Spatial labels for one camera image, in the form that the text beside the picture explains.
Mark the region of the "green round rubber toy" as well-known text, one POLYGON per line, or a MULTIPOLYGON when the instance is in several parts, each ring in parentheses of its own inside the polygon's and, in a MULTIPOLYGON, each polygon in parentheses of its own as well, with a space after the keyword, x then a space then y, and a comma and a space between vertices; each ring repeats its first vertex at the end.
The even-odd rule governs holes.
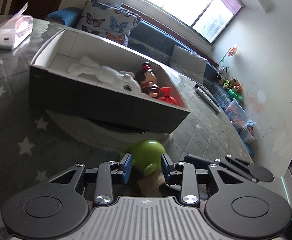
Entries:
POLYGON ((119 154, 120 158, 127 152, 132 154, 134 168, 147 177, 161 169, 161 156, 166 153, 166 149, 159 141, 149 139, 128 147, 119 154))

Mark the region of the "white plush rabbit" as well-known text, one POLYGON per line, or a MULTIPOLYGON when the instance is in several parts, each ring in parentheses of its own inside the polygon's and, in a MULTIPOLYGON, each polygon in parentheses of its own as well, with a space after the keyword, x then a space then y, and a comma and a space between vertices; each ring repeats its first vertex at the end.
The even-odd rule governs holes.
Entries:
POLYGON ((101 66, 88 56, 84 56, 78 63, 72 63, 68 68, 68 74, 71 76, 93 75, 99 82, 109 87, 141 93, 141 87, 134 79, 133 72, 118 72, 111 67, 101 66))

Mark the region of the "girl doll red dress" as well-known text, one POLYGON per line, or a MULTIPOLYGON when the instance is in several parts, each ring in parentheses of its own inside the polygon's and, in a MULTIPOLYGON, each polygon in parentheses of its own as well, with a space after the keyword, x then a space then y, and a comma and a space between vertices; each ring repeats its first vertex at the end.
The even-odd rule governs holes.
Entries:
POLYGON ((142 93, 152 98, 157 98, 159 96, 160 87, 157 85, 157 77, 148 62, 141 65, 134 79, 140 85, 142 93))

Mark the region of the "red round rubber toy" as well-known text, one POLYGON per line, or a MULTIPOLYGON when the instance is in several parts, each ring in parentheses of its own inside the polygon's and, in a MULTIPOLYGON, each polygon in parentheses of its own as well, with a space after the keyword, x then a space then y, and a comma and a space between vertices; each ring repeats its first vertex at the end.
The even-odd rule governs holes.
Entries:
POLYGON ((170 87, 162 87, 160 88, 160 97, 158 100, 169 103, 171 105, 178 106, 176 99, 170 95, 171 88, 170 87))

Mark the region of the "round woven placemat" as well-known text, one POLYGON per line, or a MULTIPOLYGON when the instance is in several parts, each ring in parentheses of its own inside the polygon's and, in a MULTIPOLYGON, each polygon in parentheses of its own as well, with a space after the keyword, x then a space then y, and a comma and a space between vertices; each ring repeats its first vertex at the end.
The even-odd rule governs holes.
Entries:
POLYGON ((109 151, 120 151, 142 140, 156 140, 166 145, 172 134, 157 132, 122 133, 96 125, 84 118, 57 113, 49 109, 47 115, 67 135, 88 146, 109 151))

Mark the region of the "small clear container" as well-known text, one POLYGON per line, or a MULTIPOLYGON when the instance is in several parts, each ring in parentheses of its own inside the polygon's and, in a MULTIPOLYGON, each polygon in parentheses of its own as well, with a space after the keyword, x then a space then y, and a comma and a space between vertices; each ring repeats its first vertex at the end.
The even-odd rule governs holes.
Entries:
POLYGON ((249 122, 246 127, 240 131, 239 135, 241 139, 247 144, 255 141, 256 137, 254 136, 254 123, 249 122))

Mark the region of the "clear plastic toy bin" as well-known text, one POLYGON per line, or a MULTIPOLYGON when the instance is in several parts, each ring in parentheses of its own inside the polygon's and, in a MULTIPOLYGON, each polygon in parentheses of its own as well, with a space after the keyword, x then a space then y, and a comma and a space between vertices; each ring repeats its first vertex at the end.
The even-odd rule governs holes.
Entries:
POLYGON ((253 124, 253 120, 246 113, 245 109, 241 107, 241 104, 233 99, 229 106, 226 108, 225 113, 235 129, 242 131, 248 124, 253 124))

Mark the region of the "black remote control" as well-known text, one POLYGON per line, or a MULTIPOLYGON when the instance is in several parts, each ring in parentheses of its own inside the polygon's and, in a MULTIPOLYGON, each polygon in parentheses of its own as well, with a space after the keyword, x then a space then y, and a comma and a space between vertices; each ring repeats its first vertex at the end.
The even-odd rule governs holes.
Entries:
POLYGON ((219 103, 217 102, 217 100, 214 98, 214 96, 209 92, 209 90, 205 87, 205 86, 203 86, 203 85, 201 85, 200 83, 196 83, 195 84, 195 89, 197 89, 198 87, 200 87, 213 101, 214 101, 214 103, 218 106, 218 107, 220 107, 220 105, 219 105, 219 103))

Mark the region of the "green toy tub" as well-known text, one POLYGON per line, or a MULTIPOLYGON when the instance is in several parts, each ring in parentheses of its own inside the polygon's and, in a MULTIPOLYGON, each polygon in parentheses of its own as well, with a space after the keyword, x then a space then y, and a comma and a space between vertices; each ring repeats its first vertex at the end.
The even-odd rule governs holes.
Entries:
POLYGON ((233 89, 229 89, 229 90, 228 90, 228 95, 229 95, 229 97, 230 97, 232 100, 235 99, 235 100, 237 100, 238 102, 242 102, 242 101, 243 101, 242 96, 241 96, 239 93, 237 93, 235 90, 233 90, 233 89))

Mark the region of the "black white plush toy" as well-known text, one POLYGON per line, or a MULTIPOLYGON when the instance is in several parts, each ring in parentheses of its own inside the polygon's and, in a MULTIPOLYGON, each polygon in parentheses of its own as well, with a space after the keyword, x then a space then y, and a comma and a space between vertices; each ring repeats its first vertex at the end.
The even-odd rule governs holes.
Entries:
POLYGON ((227 66, 223 66, 223 67, 220 67, 218 70, 217 70, 217 74, 216 74, 216 78, 217 80, 222 80, 222 79, 227 79, 227 72, 228 72, 228 68, 227 66))

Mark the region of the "grey star quilted tablecloth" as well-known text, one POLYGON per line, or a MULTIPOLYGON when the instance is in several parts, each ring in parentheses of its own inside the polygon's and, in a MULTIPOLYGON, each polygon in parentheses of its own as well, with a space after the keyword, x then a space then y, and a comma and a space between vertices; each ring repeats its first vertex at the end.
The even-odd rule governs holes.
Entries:
MULTIPOLYGON (((73 134, 47 112, 29 106, 29 64, 41 45, 61 29, 59 24, 35 20, 31 36, 16 50, 0 49, 0 239, 8 236, 1 209, 12 195, 76 163, 95 167, 119 155, 117 149, 102 146, 92 136, 73 134)), ((214 160, 231 154, 251 161, 227 116, 215 113, 195 93, 192 80, 176 72, 171 78, 190 109, 164 143, 171 159, 194 154, 214 160)))

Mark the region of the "orange pinwheel flower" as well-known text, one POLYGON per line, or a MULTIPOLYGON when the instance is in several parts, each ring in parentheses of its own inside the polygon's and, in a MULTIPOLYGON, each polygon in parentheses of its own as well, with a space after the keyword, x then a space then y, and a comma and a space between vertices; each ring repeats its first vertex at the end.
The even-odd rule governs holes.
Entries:
POLYGON ((237 44, 233 47, 229 48, 229 50, 225 53, 225 55, 221 58, 218 64, 221 64, 225 61, 226 57, 232 57, 237 53, 237 44))

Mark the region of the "window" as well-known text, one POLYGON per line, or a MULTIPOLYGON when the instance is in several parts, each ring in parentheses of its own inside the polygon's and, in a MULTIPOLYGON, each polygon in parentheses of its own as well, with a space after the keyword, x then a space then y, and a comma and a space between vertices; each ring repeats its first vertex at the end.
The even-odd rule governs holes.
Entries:
POLYGON ((150 16, 162 13, 210 46, 244 8, 239 0, 125 0, 125 3, 150 16))

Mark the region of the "butterfly print pillow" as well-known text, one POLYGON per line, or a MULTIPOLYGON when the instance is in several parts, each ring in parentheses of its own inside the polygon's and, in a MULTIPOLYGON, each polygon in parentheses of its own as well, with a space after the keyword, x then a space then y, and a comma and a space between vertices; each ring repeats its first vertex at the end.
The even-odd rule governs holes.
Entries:
POLYGON ((76 29, 107 38, 122 46, 128 45, 133 29, 141 17, 109 0, 88 0, 76 29))

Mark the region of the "tissue pack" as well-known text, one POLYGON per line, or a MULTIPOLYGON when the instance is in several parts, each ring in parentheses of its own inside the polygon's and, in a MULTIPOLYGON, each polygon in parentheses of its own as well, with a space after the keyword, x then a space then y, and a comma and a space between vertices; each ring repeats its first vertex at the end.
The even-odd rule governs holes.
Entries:
POLYGON ((28 3, 0 24, 0 49, 14 50, 32 33, 34 19, 23 14, 27 8, 28 3))

